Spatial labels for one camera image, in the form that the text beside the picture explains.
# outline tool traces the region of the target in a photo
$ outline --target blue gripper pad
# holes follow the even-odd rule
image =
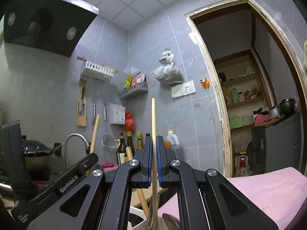
[[[150,139],[149,163],[148,163],[148,186],[149,187],[151,186],[152,152],[153,152],[153,140]]]
[[[158,178],[159,186],[162,186],[162,165],[161,165],[161,154],[160,154],[160,145],[157,137],[157,162],[158,162]]]

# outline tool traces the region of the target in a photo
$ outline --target range hood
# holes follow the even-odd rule
[[[14,0],[4,41],[71,56],[99,9],[82,0]]]

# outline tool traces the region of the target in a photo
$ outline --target pink tablecloth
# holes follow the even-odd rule
[[[294,168],[285,168],[262,175],[228,179],[284,230],[307,197],[307,178]],[[177,194],[158,210],[179,219]]]

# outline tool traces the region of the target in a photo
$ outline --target faucet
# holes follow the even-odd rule
[[[85,142],[85,145],[86,145],[86,148],[89,149],[90,147],[90,144],[89,142],[87,141],[87,139],[82,135],[82,134],[79,134],[79,133],[71,133],[69,134],[66,139],[65,139],[65,142],[64,142],[64,159],[65,159],[65,166],[66,166],[66,169],[68,167],[68,156],[67,156],[67,142],[69,139],[71,139],[73,136],[77,136],[79,138],[81,138],[84,142]]]

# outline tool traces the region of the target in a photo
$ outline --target peeling white door frame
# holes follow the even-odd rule
[[[284,31],[275,22],[275,20],[265,11],[265,9],[263,9],[257,2],[255,2],[254,0],[223,0],[223,1],[219,1],[216,3],[210,4],[208,6],[199,8],[197,10],[194,10],[190,13],[185,14],[186,20],[188,21],[191,31],[195,35],[198,47],[201,50],[202,56],[208,68],[208,72],[210,76],[209,77],[210,83],[213,86],[215,100],[216,100],[217,108],[219,110],[219,117],[220,117],[221,129],[222,129],[222,145],[224,148],[223,173],[225,177],[232,177],[233,156],[234,156],[234,153],[232,150],[232,144],[231,144],[231,133],[230,133],[230,126],[229,126],[229,121],[228,121],[226,104],[224,101],[222,87],[219,82],[219,78],[218,78],[216,69],[214,67],[213,61],[211,59],[208,49],[196,25],[193,22],[193,19],[199,16],[202,16],[202,15],[208,14],[210,12],[216,11],[218,9],[223,9],[223,8],[227,8],[230,6],[239,5],[243,3],[249,4],[259,14],[259,16],[261,16],[265,20],[265,22],[270,26],[270,28],[273,30],[273,32],[276,34],[276,36],[279,38],[279,40],[283,44],[285,50],[287,51],[287,54],[289,55],[291,59],[291,62],[294,66],[295,72],[297,73],[299,82],[303,89],[304,100],[300,98],[300,103],[301,104],[305,103],[306,108],[307,108],[307,78],[306,78],[306,74],[303,69],[303,66],[300,64],[300,61],[298,60],[296,54],[294,53],[290,45],[290,41],[286,37]]]

